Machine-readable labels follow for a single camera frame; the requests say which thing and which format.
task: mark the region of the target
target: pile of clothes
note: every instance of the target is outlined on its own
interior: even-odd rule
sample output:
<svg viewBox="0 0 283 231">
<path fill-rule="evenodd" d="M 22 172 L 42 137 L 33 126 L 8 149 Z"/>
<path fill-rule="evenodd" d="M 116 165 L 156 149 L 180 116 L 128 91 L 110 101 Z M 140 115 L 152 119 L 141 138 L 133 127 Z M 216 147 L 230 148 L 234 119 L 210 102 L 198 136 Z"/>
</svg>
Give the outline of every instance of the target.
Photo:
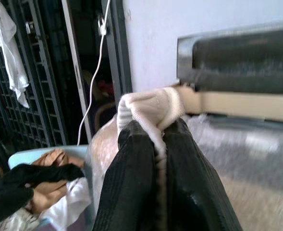
<svg viewBox="0 0 283 231">
<path fill-rule="evenodd" d="M 83 167 L 82 159 L 55 149 L 7 172 L 0 180 L 0 231 L 34 230 L 42 219 L 66 230 L 91 202 Z"/>
</svg>

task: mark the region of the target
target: white cable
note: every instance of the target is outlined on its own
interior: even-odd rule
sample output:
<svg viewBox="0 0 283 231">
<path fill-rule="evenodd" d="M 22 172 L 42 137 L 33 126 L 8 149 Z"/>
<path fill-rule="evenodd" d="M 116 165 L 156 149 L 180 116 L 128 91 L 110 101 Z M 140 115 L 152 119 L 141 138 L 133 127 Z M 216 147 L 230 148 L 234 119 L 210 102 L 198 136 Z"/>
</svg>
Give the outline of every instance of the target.
<svg viewBox="0 0 283 231">
<path fill-rule="evenodd" d="M 99 67 L 100 67 L 100 65 L 101 65 L 103 42 L 104 42 L 104 37 L 105 37 L 105 35 L 106 35 L 106 20 L 107 20 L 107 15 L 108 15 L 108 11 L 109 11 L 110 2 L 111 2 L 111 0 L 108 0 L 107 6 L 106 6 L 106 12 L 105 12 L 104 21 L 103 21 L 102 25 L 100 26 L 100 32 L 101 32 L 101 34 L 102 34 L 102 38 L 101 38 L 101 43 L 100 43 L 100 45 L 99 45 L 98 66 L 97 66 L 97 69 L 96 69 L 95 72 L 94 72 L 94 75 L 93 75 L 93 77 L 92 77 L 91 84 L 90 84 L 90 101 L 89 101 L 89 107 L 87 108 L 86 113 L 85 113 L 85 115 L 84 115 L 84 117 L 83 117 L 83 119 L 82 119 L 82 121 L 81 121 L 81 123 L 80 123 L 80 125 L 79 125 L 77 145 L 79 145 L 79 143 L 80 143 L 80 136 L 81 136 L 81 131 L 82 131 L 82 127 L 83 127 L 85 118 L 87 117 L 87 114 L 88 114 L 89 111 L 90 111 L 90 107 L 91 107 L 91 104 L 92 104 L 92 87 L 93 87 L 94 79 L 95 79 L 95 77 L 97 76 Z"/>
</svg>

